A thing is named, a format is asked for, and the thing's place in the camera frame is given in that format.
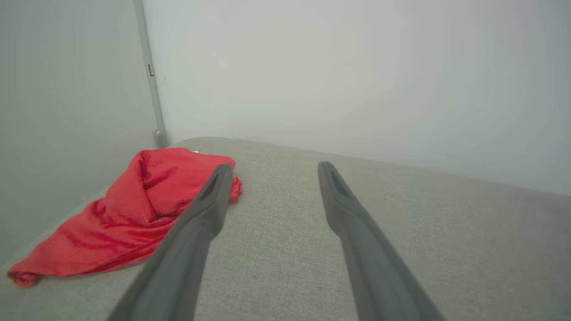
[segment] crumpled red fabric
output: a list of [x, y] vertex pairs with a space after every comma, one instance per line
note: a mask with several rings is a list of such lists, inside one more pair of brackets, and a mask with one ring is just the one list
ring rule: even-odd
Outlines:
[[[65, 221], [8, 276], [17, 286], [30, 287], [42, 275], [111, 271], [150, 257], [223, 163], [236, 164], [184, 148], [138, 152], [104, 198]], [[234, 177], [230, 198], [241, 193], [242, 182]]]

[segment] cloth fold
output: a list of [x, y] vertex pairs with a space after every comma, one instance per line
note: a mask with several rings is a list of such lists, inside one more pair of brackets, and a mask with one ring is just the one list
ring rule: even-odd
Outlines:
[[[65, 221], [8, 276], [17, 286], [30, 287], [42, 275], [111, 271], [150, 257], [224, 163], [236, 164], [229, 157], [184, 148], [138, 152], [104, 198]], [[234, 177], [230, 199], [241, 193], [242, 182]]]

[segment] red towel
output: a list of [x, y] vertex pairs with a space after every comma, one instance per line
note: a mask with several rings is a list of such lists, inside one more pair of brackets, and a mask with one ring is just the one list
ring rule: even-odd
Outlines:
[[[68, 219], [8, 276], [30, 287], [42, 275], [104, 272], [148, 258], [223, 163], [236, 164], [184, 148], [140, 151], [104, 198]], [[230, 198], [241, 193], [234, 178]]]

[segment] gray couch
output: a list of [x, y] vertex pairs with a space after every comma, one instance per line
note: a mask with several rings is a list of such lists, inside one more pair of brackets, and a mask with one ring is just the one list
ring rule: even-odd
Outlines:
[[[317, 182], [327, 160], [448, 320], [571, 319], [571, 196], [250, 141], [176, 146], [232, 157], [244, 184], [210, 247], [196, 320], [357, 319]], [[141, 267], [4, 287], [0, 315], [105, 320]]]

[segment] white wall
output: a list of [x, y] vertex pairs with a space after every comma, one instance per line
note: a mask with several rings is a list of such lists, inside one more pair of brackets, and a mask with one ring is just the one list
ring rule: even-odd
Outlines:
[[220, 136], [571, 194], [571, 2], [144, 0], [173, 142]]
[[0, 1], [0, 266], [154, 148], [144, 67], [132, 0]]

